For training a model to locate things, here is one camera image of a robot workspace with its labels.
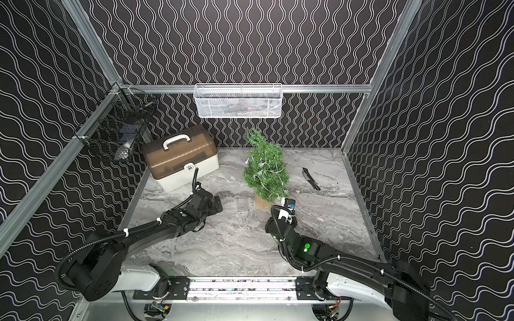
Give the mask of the small green christmas tree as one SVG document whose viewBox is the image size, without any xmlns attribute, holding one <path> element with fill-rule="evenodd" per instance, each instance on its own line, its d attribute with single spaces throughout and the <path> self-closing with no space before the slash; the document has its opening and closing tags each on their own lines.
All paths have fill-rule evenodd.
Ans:
<svg viewBox="0 0 514 321">
<path fill-rule="evenodd" d="M 290 175 L 282 147 L 268 142 L 257 128 L 247 130 L 246 139 L 252 147 L 243 171 L 247 185 L 268 203 L 288 198 Z"/>
</svg>

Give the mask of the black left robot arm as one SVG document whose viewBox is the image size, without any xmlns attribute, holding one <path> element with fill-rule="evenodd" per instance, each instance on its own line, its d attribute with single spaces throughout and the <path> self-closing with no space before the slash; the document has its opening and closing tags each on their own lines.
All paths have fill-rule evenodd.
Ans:
<svg viewBox="0 0 514 321">
<path fill-rule="evenodd" d="M 92 234 L 57 264 L 56 283 L 63 290 L 80 292 L 89 302 L 120 292 L 122 279 L 129 276 L 123 268 L 126 258 L 167 239 L 198 232 L 209 216 L 222 211 L 220 197 L 199 188 L 154 221 L 104 236 Z"/>
</svg>

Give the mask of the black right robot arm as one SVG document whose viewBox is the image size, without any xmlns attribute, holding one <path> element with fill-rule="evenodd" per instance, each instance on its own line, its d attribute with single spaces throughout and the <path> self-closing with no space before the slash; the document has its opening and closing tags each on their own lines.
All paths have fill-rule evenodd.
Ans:
<svg viewBox="0 0 514 321">
<path fill-rule="evenodd" d="M 270 218 L 264 230 L 296 270 L 316 271 L 313 289 L 322 298 L 348 297 L 376 301 L 398 320 L 428 320 L 430 290 L 409 263 L 374 262 L 345 254 L 304 235 L 285 219 Z"/>
</svg>

